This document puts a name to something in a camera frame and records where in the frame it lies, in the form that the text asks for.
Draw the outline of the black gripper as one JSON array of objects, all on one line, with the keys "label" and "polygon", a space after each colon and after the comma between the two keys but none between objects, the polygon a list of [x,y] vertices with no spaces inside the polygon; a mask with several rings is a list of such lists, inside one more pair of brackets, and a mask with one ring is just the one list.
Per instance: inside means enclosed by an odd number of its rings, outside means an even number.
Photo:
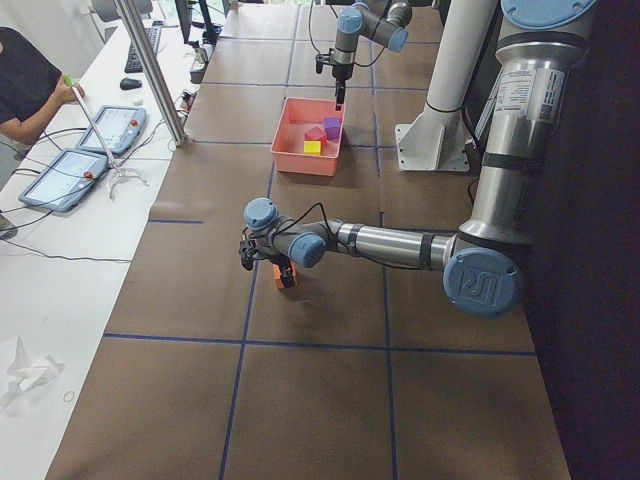
[{"label": "black gripper", "polygon": [[283,254],[272,255],[270,262],[274,265],[274,279],[279,280],[280,289],[295,286],[295,268],[291,260]]},{"label": "black gripper", "polygon": [[346,82],[351,79],[351,65],[335,65],[333,77],[335,78],[335,110],[342,111],[346,95]]}]

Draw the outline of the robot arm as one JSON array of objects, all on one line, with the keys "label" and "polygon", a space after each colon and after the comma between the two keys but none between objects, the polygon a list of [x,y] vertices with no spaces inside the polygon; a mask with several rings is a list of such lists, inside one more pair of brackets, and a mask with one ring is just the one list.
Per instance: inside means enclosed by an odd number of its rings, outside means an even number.
[{"label": "robot arm", "polygon": [[463,110],[472,74],[495,15],[500,69],[486,109],[490,126],[470,218],[455,234],[393,230],[340,220],[309,223],[281,214],[266,198],[248,203],[239,255],[279,267],[286,285],[295,266],[328,251],[391,268],[439,271],[458,309],[484,318],[511,311],[523,291],[530,245],[525,217],[557,124],[570,70],[587,52],[592,1],[454,1],[450,4],[423,111],[396,126],[406,171],[464,172]]},{"label": "robot arm", "polygon": [[408,40],[411,19],[412,7],[407,1],[391,1],[380,14],[365,1],[358,1],[339,13],[334,47],[329,52],[337,111],[342,109],[346,83],[353,75],[359,39],[400,52]]}]

